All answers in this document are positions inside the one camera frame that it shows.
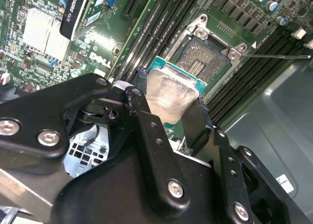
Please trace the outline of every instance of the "sticker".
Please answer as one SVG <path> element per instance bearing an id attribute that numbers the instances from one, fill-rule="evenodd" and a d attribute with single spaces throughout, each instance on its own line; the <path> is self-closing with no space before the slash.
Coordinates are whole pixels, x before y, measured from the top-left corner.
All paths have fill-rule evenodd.
<path id="1" fill-rule="evenodd" d="M 97 69 L 97 68 L 94 70 L 93 73 L 98 74 L 98 75 L 100 75 L 102 77 L 106 76 L 106 73 L 104 71 L 101 71 L 100 69 Z"/>
<path id="2" fill-rule="evenodd" d="M 294 187 L 292 186 L 286 175 L 283 174 L 282 176 L 276 178 L 276 180 L 287 193 L 290 193 L 294 190 Z"/>
<path id="3" fill-rule="evenodd" d="M 87 27 L 89 24 L 96 21 L 100 17 L 100 14 L 101 14 L 101 11 L 99 11 L 97 14 L 89 17 L 85 26 Z"/>
<path id="4" fill-rule="evenodd" d="M 104 0 L 97 0 L 94 6 L 98 6 L 104 3 Z"/>

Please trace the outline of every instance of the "black ram slot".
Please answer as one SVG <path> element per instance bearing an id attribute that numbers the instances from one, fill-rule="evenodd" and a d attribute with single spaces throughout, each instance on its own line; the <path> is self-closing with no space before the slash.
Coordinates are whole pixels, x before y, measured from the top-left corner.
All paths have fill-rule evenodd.
<path id="1" fill-rule="evenodd" d="M 129 81 L 131 79 L 131 77 L 129 78 L 130 73 L 134 73 L 134 71 L 138 67 L 137 63 L 139 61 L 140 55 L 142 52 L 145 52 L 144 46 L 147 43 L 153 31 L 157 28 L 157 25 L 160 23 L 163 12 L 168 7 L 171 8 L 171 6 L 175 4 L 175 1 L 176 0 L 169 0 L 165 5 L 164 5 L 164 1 L 162 1 L 161 3 L 162 5 L 164 5 L 162 10 L 159 10 L 159 13 L 157 16 L 151 18 L 151 23 L 149 27 L 147 28 L 143 27 L 143 31 L 140 34 L 140 37 L 142 37 L 140 45 L 137 47 L 135 52 L 132 50 L 133 56 L 132 56 L 131 61 L 128 63 L 127 71 L 125 72 L 125 78 L 124 78 L 125 81 Z"/>
<path id="2" fill-rule="evenodd" d="M 173 0 L 173 2 L 168 4 L 168 6 L 165 8 L 160 17 L 160 20 L 156 24 L 156 27 L 153 28 L 152 33 L 150 34 L 148 40 L 145 42 L 143 48 L 141 49 L 136 59 L 136 65 L 133 66 L 132 69 L 130 69 L 130 71 L 127 73 L 126 81 L 130 81 L 137 68 L 143 67 L 142 64 L 149 55 L 149 53 L 152 51 L 154 44 L 158 39 L 158 36 L 166 28 L 167 24 L 170 22 L 171 18 L 175 14 L 175 11 L 180 7 L 182 1 L 183 0 Z"/>
<path id="3" fill-rule="evenodd" d="M 190 11 L 191 7 L 197 0 L 184 0 L 181 4 L 180 8 L 176 11 L 175 15 L 167 25 L 166 29 L 162 32 L 162 34 L 157 39 L 157 44 L 154 46 L 152 52 L 148 55 L 144 67 L 149 67 L 155 58 L 155 56 L 161 56 L 165 51 L 167 45 L 173 39 L 175 34 L 177 33 L 182 20 L 185 18 L 187 13 Z"/>
<path id="4" fill-rule="evenodd" d="M 156 4 L 153 7 L 151 13 L 145 19 L 145 23 L 137 35 L 136 39 L 133 41 L 130 51 L 124 59 L 124 62 L 118 67 L 117 70 L 117 79 L 124 79 L 124 74 L 129 70 L 130 63 L 136 58 L 139 50 L 143 46 L 143 42 L 145 39 L 146 34 L 148 34 L 153 27 L 155 20 L 157 21 L 161 12 L 164 10 L 166 5 L 170 2 L 170 0 L 157 0 Z"/>
<path id="5" fill-rule="evenodd" d="M 140 0 L 130 0 L 124 11 L 124 15 L 131 18 L 134 15 L 135 10 L 138 7 Z"/>
<path id="6" fill-rule="evenodd" d="M 257 50 L 256 54 L 297 55 L 301 52 L 300 42 L 290 35 L 276 30 Z M 209 101 L 208 108 L 212 121 L 223 124 L 251 96 L 259 94 L 266 81 L 275 75 L 288 60 L 269 58 L 248 58 L 243 66 Z"/>

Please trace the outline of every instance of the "pcie slot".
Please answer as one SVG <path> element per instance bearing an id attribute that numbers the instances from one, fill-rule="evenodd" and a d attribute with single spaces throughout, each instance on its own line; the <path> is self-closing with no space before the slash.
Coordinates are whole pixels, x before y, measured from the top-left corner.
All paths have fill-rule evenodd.
<path id="1" fill-rule="evenodd" d="M 124 11 L 124 15 L 131 18 L 138 7 L 140 0 L 130 0 Z"/>
<path id="2" fill-rule="evenodd" d="M 142 26 L 142 29 L 140 30 L 139 34 L 137 35 L 136 39 L 133 41 L 130 52 L 126 55 L 120 69 L 118 70 L 118 76 L 117 79 L 123 79 L 124 74 L 129 70 L 131 67 L 131 64 L 136 59 L 139 51 L 141 50 L 146 36 L 151 32 L 153 29 L 155 23 L 158 21 L 161 12 L 164 10 L 164 8 L 167 6 L 167 4 L 171 0 L 157 0 L 153 10 L 151 13 L 145 18 L 145 23 Z"/>
<path id="3" fill-rule="evenodd" d="M 153 35 L 144 44 L 136 63 L 129 69 L 126 80 L 130 80 L 139 67 L 147 68 L 150 62 L 158 54 L 158 49 L 171 39 L 181 21 L 190 10 L 196 0 L 173 0 L 169 8 L 163 12 L 161 19 L 153 29 Z"/>

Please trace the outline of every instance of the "black cable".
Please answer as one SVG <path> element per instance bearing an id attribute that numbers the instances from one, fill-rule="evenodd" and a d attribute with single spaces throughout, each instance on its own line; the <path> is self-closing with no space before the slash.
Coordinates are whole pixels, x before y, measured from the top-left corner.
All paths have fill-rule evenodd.
<path id="1" fill-rule="evenodd" d="M 97 128 L 97 133 L 96 133 L 95 137 L 93 137 L 93 139 L 88 140 L 88 141 L 83 145 L 84 147 L 87 147 L 87 146 L 91 145 L 92 143 L 94 143 L 95 140 L 97 139 L 97 137 L 99 136 L 99 133 L 100 133 L 100 126 L 97 125 L 96 128 Z"/>

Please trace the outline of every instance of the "screw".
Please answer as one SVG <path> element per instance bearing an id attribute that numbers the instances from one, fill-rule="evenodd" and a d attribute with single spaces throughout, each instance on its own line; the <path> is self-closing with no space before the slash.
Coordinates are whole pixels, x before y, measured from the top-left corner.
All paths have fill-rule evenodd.
<path id="1" fill-rule="evenodd" d="M 182 195 L 184 194 L 182 186 L 174 180 L 170 180 L 168 182 L 168 190 L 171 193 L 171 195 L 174 196 L 175 198 L 181 198 Z"/>
<path id="2" fill-rule="evenodd" d="M 38 135 L 38 141 L 43 146 L 53 147 L 60 141 L 60 137 L 51 130 L 45 130 Z"/>
<path id="3" fill-rule="evenodd" d="M 241 49 L 241 50 L 245 50 L 245 49 L 246 49 L 246 45 L 245 45 L 245 44 L 242 44 L 242 45 L 240 46 L 240 49 Z"/>
<path id="4" fill-rule="evenodd" d="M 244 151 L 248 156 L 252 156 L 251 151 L 249 151 L 247 148 L 244 148 Z"/>
<path id="5" fill-rule="evenodd" d="M 98 78 L 96 80 L 96 82 L 102 86 L 106 86 L 107 85 L 107 81 L 105 79 L 102 79 L 102 78 Z"/>
<path id="6" fill-rule="evenodd" d="M 226 136 L 222 130 L 218 130 L 218 132 L 219 132 L 220 136 L 222 136 L 222 137 Z"/>
<path id="7" fill-rule="evenodd" d="M 20 131 L 20 125 L 13 120 L 0 121 L 0 135 L 14 135 Z"/>
<path id="8" fill-rule="evenodd" d="M 134 94 L 136 94 L 136 95 L 138 95 L 138 96 L 141 96 L 140 90 L 138 90 L 138 89 L 133 89 L 132 91 L 133 91 Z"/>
<path id="9" fill-rule="evenodd" d="M 249 220 L 249 215 L 248 215 L 248 212 L 246 211 L 245 207 L 243 207 L 241 204 L 236 202 L 234 205 L 234 208 L 235 208 L 237 215 L 240 217 L 241 220 L 243 220 L 243 221 Z"/>

